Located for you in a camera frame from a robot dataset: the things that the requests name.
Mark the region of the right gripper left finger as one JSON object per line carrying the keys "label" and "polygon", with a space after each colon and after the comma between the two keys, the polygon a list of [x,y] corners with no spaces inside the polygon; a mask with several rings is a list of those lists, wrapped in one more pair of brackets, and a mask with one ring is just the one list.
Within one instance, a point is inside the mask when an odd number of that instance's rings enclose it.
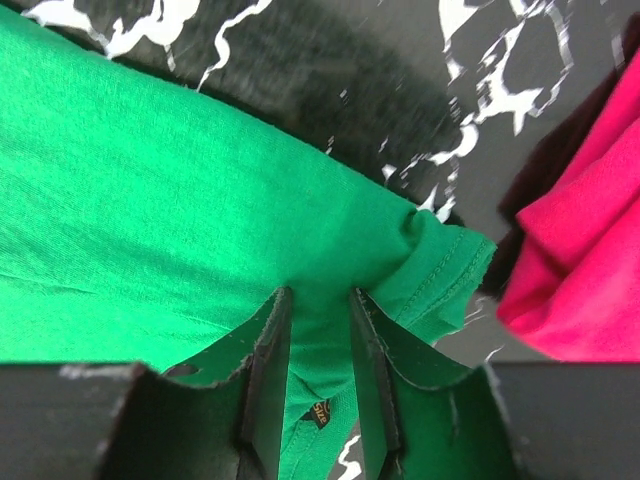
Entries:
{"label": "right gripper left finger", "polygon": [[292,293],[164,373],[139,363],[1,367],[5,479],[274,479]]}

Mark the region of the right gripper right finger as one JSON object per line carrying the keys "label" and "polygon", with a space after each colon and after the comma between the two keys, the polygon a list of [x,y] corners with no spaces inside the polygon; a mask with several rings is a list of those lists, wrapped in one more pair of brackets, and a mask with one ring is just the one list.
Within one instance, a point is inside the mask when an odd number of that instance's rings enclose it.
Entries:
{"label": "right gripper right finger", "polygon": [[635,479],[635,363],[482,363],[446,357],[350,294],[351,352],[369,479]]}

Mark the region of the green t shirt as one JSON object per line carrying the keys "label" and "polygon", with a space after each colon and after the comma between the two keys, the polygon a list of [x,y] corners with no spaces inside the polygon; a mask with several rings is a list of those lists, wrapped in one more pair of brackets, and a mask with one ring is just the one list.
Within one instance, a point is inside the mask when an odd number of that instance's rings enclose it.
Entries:
{"label": "green t shirt", "polygon": [[348,295],[426,342],[491,260],[315,148],[1,12],[1,357],[165,370],[293,291],[283,479],[324,479],[357,418]]}

